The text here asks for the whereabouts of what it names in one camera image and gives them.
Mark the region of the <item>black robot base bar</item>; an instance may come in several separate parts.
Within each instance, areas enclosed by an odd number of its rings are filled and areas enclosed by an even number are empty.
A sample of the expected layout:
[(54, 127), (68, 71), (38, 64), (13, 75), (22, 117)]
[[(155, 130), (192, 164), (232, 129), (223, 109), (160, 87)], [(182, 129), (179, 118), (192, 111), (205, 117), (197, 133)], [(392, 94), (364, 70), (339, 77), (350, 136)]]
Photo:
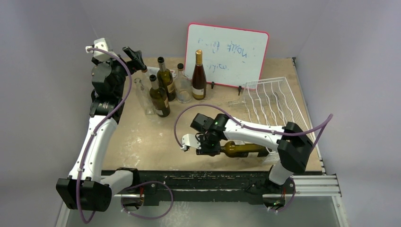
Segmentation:
[(268, 171), (172, 171), (139, 170), (134, 184), (138, 189), (124, 189), (121, 197), (143, 196), (146, 206), (161, 201), (246, 202), (251, 205), (284, 206), (295, 191), (289, 178), (283, 185), (268, 180)]

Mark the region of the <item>brown wine bottle gold cap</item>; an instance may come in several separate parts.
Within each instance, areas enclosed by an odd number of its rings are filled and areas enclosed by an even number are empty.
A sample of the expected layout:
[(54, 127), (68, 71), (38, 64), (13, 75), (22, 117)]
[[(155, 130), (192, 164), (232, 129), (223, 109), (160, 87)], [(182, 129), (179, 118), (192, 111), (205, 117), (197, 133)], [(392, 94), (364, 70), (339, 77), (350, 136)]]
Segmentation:
[(195, 52), (195, 66), (192, 75), (192, 95), (196, 100), (202, 100), (206, 96), (206, 75), (203, 67), (202, 50)]

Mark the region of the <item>olive bottle silver cap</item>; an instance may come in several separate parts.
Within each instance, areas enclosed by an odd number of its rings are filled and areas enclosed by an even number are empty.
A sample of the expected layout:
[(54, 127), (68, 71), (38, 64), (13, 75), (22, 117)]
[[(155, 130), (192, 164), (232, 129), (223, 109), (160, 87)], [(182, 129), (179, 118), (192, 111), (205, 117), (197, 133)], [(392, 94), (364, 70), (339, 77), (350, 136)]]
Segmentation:
[(166, 90), (159, 85), (156, 75), (150, 75), (151, 88), (149, 95), (159, 117), (167, 117), (170, 114), (170, 106)]
[(159, 85), (166, 90), (168, 101), (173, 101), (176, 98), (173, 75), (166, 67), (163, 57), (158, 57), (157, 62), (159, 65), (159, 71), (157, 72)]

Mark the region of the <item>clear glass bottle black cap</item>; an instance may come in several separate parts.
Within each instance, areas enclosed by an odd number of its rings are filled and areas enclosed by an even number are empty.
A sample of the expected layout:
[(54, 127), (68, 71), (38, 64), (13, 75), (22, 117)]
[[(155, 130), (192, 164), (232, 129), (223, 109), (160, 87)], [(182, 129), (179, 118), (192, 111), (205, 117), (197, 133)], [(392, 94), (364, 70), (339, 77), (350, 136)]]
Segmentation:
[(192, 99), (192, 81), (185, 74), (184, 64), (177, 64), (177, 76), (174, 81), (175, 93), (178, 102), (185, 104)]

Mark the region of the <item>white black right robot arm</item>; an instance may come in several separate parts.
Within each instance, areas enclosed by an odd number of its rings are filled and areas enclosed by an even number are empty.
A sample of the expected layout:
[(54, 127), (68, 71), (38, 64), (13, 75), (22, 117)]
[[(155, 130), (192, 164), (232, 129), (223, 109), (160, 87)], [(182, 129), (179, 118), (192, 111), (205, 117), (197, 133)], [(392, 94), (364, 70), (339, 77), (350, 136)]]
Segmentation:
[(195, 148), (197, 155), (214, 156), (220, 153), (221, 140), (239, 140), (276, 151), (279, 162), (274, 164), (265, 180), (270, 192), (278, 192), (293, 174), (305, 172), (314, 146), (309, 137), (294, 122), (285, 126), (268, 126), (242, 121), (220, 113), (215, 118), (197, 114), (191, 128), (198, 132), (182, 137), (181, 149)]

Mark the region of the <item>white ruler set package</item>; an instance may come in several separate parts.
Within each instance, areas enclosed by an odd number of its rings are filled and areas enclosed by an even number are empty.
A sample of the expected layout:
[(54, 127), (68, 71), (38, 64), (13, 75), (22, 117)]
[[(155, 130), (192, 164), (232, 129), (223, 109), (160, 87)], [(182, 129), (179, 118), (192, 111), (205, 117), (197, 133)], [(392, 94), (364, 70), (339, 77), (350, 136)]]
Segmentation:
[[(159, 71), (159, 68), (157, 68), (157, 67), (150, 67), (150, 66), (147, 66), (147, 69), (148, 69), (148, 72), (149, 72), (150, 75), (151, 75), (151, 74), (157, 75), (157, 73), (158, 73), (158, 71)], [(170, 70), (170, 72), (172, 73), (173, 79), (175, 79), (175, 78), (176, 78), (176, 72), (175, 72), (175, 70)]]

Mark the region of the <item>dark green bottle black cap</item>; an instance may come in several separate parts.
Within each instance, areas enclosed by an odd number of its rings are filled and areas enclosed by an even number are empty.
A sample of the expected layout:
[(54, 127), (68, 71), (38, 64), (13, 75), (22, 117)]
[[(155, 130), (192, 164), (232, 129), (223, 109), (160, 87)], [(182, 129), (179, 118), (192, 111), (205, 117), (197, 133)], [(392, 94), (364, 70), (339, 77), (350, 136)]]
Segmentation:
[(220, 148), (220, 152), (231, 158), (245, 158), (249, 157), (266, 157), (270, 154), (270, 150), (264, 146), (245, 143), (240, 140), (228, 141)]

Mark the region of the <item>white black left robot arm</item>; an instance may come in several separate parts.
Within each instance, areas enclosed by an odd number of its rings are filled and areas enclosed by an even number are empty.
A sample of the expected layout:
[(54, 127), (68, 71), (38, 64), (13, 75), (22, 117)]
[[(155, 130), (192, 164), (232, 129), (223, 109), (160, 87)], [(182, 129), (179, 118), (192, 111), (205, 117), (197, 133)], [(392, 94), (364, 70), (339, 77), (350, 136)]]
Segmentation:
[(104, 212), (112, 197), (122, 190), (136, 193), (141, 180), (135, 168), (118, 168), (106, 178), (101, 177), (102, 166), (108, 144), (120, 121), (128, 93), (124, 92), (125, 81), (132, 86), (132, 74), (146, 68), (141, 51), (123, 47), (130, 58), (124, 61), (120, 55), (98, 44), (86, 47), (93, 53), (89, 126), (83, 147), (74, 167), (66, 178), (60, 178), (56, 191), (67, 208)]

